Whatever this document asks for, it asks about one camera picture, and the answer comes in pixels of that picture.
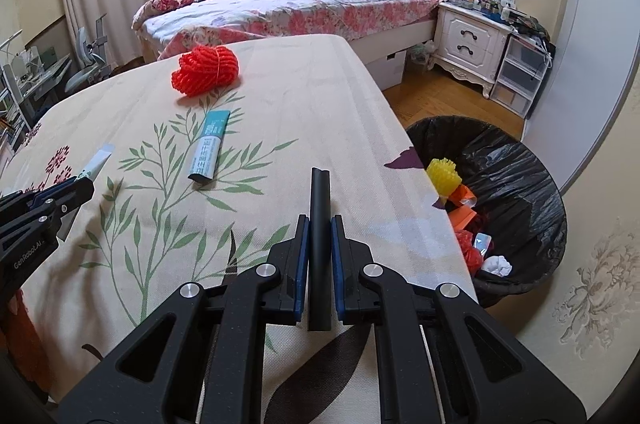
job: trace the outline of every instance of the gray chair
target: gray chair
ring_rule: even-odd
[[[76,53],[82,69],[69,78],[65,85],[66,94],[74,94],[88,82],[90,85],[102,81],[107,77],[111,68],[107,65],[107,56],[104,45],[107,43],[107,36],[102,28],[101,16],[95,21],[95,32],[97,37],[93,43],[88,43],[86,27],[81,27],[76,36]]]

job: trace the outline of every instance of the white nightstand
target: white nightstand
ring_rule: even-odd
[[[489,99],[500,67],[504,45],[513,30],[489,20],[477,11],[439,5],[438,25],[432,62],[459,80],[482,85],[482,95]]]

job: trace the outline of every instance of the red plastic bag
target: red plastic bag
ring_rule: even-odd
[[[480,251],[473,246],[474,234],[471,231],[462,229],[461,231],[456,231],[456,238],[460,244],[462,256],[465,257],[465,263],[469,270],[469,274],[474,276],[478,269],[482,267],[482,262],[484,261]]]

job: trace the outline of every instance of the trash can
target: trash can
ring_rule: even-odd
[[[546,281],[564,255],[566,214],[556,183],[531,150],[500,128],[457,115],[427,117],[406,133],[424,167],[444,157],[456,163],[462,184],[478,199],[474,222],[492,237],[485,258],[502,255],[513,267],[507,277],[478,271],[480,305]]]

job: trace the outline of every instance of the beige floral tablecloth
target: beige floral tablecloth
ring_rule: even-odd
[[[232,281],[291,238],[308,213],[313,166],[330,170],[333,213],[376,261],[474,296],[447,215],[432,207],[437,194],[348,44],[310,35],[229,47],[241,69],[232,87],[180,96],[170,84],[177,58],[118,75],[47,112],[0,178],[3,194],[48,187],[115,146],[66,242],[24,286],[54,398],[180,284]],[[197,189],[187,175],[210,109],[231,117],[216,179]],[[334,329],[268,328],[265,422],[380,418],[372,332]]]

